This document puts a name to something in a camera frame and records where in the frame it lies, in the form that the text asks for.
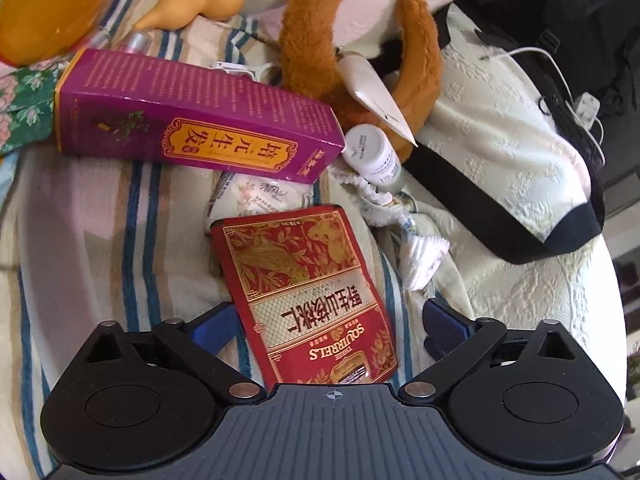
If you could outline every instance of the white plastic bottle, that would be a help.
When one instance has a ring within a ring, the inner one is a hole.
[[[344,136],[342,157],[380,191],[396,193],[404,187],[402,165],[385,133],[373,124],[359,124]]]

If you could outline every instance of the green floral cloth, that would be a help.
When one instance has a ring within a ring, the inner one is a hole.
[[[50,136],[54,92],[67,65],[48,60],[0,78],[0,155]]]

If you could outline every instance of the bottle cap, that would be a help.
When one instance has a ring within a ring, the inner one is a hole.
[[[393,151],[385,133],[373,124],[359,124],[344,136],[342,156],[358,173],[366,176],[378,170]]]

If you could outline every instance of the gold bird illustration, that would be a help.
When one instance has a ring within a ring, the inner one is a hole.
[[[291,278],[291,284],[309,280],[309,272],[306,267],[297,263],[292,254],[284,247],[275,245],[264,235],[259,235],[251,247],[236,252],[235,260],[246,266],[286,274]]]
[[[341,264],[347,257],[347,247],[341,229],[332,222],[318,222],[309,229],[309,238],[325,244],[331,259]]]

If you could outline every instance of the white plug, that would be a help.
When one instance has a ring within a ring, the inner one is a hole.
[[[588,92],[585,92],[574,101],[573,108],[582,126],[591,131],[593,123],[596,121],[598,111],[600,110],[600,101]]]

